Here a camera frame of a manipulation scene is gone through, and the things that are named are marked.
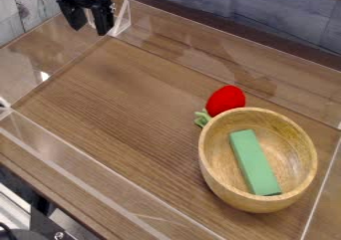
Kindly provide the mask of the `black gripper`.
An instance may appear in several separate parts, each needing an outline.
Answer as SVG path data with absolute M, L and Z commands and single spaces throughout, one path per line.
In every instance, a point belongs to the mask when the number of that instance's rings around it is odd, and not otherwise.
M 91 8 L 96 31 L 104 36 L 115 25 L 113 0 L 56 0 L 70 26 L 79 31 L 87 24 L 83 8 Z

